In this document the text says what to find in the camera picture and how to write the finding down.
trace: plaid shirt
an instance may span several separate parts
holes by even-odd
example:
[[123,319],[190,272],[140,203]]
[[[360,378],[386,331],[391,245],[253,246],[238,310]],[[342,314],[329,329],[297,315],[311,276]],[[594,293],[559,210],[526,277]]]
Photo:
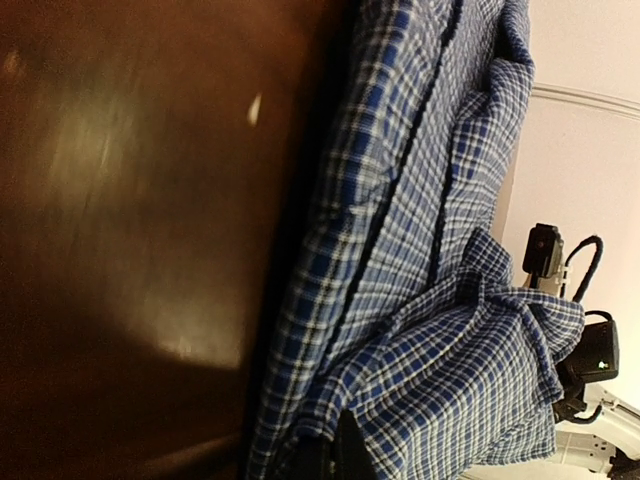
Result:
[[508,287],[510,260],[482,233],[532,87],[527,2],[364,0],[360,13],[248,477],[281,477],[300,436],[333,438],[344,408],[380,478],[548,455],[553,365],[581,310]]

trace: dark wood panel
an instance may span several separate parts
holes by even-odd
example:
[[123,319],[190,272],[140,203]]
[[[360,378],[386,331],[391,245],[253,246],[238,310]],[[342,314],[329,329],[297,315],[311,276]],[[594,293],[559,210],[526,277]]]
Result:
[[339,4],[0,1],[3,478],[237,435]]

